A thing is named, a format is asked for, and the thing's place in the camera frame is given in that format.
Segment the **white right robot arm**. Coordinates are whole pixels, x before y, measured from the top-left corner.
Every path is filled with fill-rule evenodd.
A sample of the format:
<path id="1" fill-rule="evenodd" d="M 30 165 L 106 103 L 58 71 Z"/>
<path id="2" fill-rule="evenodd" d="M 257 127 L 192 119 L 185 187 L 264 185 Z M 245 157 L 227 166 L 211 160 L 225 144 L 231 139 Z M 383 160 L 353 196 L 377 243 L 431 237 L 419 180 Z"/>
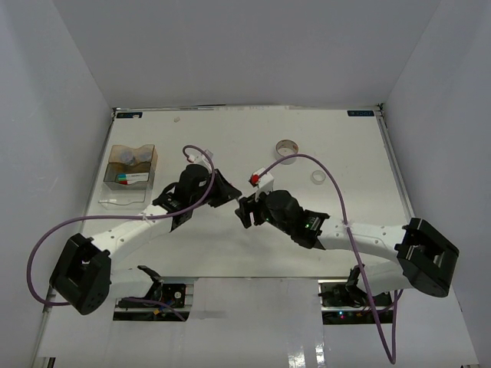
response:
<path id="1" fill-rule="evenodd" d="M 413 288 L 438 298 L 450 292 L 460 252 L 424 219 L 396 226 L 345 225 L 327 213 L 303 209 L 286 190 L 242 198 L 235 214 L 245 228 L 268 223 L 303 248 L 382 258 L 380 264 L 359 262 L 351 269 L 343 293 L 357 306 L 389 291 Z"/>

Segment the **blue capped white marker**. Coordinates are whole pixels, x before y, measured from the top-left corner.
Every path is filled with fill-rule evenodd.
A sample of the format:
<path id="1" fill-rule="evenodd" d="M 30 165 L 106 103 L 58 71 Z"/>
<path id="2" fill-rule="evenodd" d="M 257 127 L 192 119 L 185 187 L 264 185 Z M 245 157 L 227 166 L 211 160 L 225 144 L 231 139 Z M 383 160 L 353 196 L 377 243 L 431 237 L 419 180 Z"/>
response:
<path id="1" fill-rule="evenodd" d="M 148 172 L 139 172 L 139 173 L 128 173 L 128 174 L 118 174 L 118 180 L 148 180 L 149 173 Z"/>

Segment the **clear jar of paper clips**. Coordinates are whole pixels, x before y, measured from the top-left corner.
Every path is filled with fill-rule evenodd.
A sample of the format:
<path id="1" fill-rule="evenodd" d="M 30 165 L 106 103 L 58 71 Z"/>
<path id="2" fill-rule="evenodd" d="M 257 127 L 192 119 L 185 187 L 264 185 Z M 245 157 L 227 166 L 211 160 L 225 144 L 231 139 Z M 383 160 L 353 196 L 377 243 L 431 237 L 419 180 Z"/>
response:
<path id="1" fill-rule="evenodd" d="M 150 162 L 152 158 L 153 158 L 153 151 L 151 149 L 140 152 L 138 156 L 138 159 L 141 162 Z"/>

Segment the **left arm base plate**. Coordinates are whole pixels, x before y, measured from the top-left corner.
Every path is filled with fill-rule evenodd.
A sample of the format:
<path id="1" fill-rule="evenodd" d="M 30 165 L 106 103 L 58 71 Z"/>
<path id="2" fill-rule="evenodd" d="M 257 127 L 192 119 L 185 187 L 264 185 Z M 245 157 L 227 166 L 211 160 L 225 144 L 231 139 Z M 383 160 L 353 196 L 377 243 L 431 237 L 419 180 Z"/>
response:
<path id="1" fill-rule="evenodd" d="M 159 304 L 120 300 L 114 309 L 113 320 L 134 322 L 184 322 L 193 304 L 192 284 L 162 284 L 148 300 Z"/>

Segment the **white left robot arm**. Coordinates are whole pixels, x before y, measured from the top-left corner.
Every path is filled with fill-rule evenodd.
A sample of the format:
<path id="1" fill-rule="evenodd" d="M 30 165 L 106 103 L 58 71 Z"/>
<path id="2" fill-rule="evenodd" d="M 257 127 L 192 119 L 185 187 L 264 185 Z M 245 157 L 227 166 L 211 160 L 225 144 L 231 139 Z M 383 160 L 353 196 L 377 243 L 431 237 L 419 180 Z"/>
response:
<path id="1" fill-rule="evenodd" d="M 225 205 L 241 196 L 218 169 L 189 164 L 140 214 L 105 232 L 71 236 L 49 284 L 80 314 L 94 312 L 107 298 L 153 306 L 162 300 L 163 280 L 145 265 L 116 266 L 153 239 L 176 230 L 193 215 L 192 205 Z"/>

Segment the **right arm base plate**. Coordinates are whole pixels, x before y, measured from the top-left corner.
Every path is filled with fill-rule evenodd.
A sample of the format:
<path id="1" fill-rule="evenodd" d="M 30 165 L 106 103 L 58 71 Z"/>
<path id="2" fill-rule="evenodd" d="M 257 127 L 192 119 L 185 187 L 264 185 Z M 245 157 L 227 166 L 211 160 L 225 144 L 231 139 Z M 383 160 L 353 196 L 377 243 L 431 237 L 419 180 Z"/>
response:
<path id="1" fill-rule="evenodd" d="M 356 301 L 348 293 L 345 280 L 320 280 L 318 297 L 325 326 L 375 324 L 369 302 L 364 298 Z M 393 302 L 390 292 L 374 297 L 376 311 L 382 324 L 392 323 Z"/>

